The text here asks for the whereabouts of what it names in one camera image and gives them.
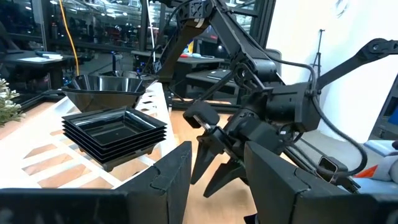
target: stack of black trays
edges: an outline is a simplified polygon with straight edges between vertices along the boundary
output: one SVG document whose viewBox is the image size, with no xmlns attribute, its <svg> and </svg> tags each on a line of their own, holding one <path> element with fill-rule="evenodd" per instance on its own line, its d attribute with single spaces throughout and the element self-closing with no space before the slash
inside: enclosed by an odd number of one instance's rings
<svg viewBox="0 0 398 224">
<path fill-rule="evenodd" d="M 165 123 L 130 107 L 63 117 L 64 135 L 104 170 L 152 153 L 165 138 Z"/>
</svg>

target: yellow cable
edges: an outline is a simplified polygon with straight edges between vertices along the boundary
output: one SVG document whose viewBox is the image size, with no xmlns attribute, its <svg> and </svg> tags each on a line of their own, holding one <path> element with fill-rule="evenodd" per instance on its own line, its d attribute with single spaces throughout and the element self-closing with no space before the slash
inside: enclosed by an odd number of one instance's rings
<svg viewBox="0 0 398 224">
<path fill-rule="evenodd" d="M 73 54 L 75 55 L 76 71 L 77 71 L 77 75 L 79 76 L 79 61 L 77 59 L 77 54 L 76 54 L 76 50 L 75 50 L 75 45 L 73 44 L 72 36 L 69 33 L 67 18 L 65 17 L 65 12 L 63 11 L 62 0 L 60 0 L 60 7 L 61 7 L 63 23 L 65 24 L 65 29 L 67 30 L 67 34 L 68 34 L 68 37 L 69 37 L 70 45 L 72 45 Z"/>
</svg>

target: white wall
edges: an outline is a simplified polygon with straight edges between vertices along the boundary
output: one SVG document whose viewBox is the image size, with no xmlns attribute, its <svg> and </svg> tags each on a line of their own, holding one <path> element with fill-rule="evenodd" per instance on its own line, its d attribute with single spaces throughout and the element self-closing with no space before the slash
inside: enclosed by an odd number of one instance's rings
<svg viewBox="0 0 398 224">
<path fill-rule="evenodd" d="M 364 44 L 376 37 L 398 40 L 394 27 L 398 1 L 350 0 L 347 11 L 336 16 L 336 0 L 278 0 L 272 19 L 267 48 L 282 52 L 282 58 L 293 62 L 312 63 L 322 38 L 322 73 L 352 57 Z M 368 140 L 374 122 L 397 75 L 396 56 L 365 65 L 327 86 L 321 106 L 339 129 L 359 142 Z M 287 83 L 304 82 L 308 71 L 283 65 L 282 77 Z M 321 132 L 337 139 L 323 122 Z"/>
</svg>

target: white cable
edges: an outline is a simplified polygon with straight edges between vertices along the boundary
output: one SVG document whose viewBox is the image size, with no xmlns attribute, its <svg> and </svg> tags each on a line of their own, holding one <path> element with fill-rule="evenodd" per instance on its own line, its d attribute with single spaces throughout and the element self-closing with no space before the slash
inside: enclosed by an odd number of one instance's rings
<svg viewBox="0 0 398 224">
<path fill-rule="evenodd" d="M 150 35 L 151 35 L 151 37 L 152 37 L 152 49 L 154 49 L 154 48 L 155 48 L 154 28 L 152 27 L 152 21 L 151 21 L 152 16 L 151 16 L 150 11 L 149 11 L 149 0 L 147 0 L 147 9 L 148 9 L 148 19 L 149 19 Z"/>
</svg>

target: potted plant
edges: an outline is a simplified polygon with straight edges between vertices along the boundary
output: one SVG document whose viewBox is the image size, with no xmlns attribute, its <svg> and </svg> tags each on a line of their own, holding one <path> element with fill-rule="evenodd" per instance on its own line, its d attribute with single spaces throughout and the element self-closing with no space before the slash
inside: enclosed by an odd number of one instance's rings
<svg viewBox="0 0 398 224">
<path fill-rule="evenodd" d="M 25 116 L 21 112 L 21 106 L 12 102 L 12 99 L 19 96 L 15 90 L 8 88 L 5 79 L 0 79 L 0 127 L 9 121 L 20 121 Z"/>
</svg>

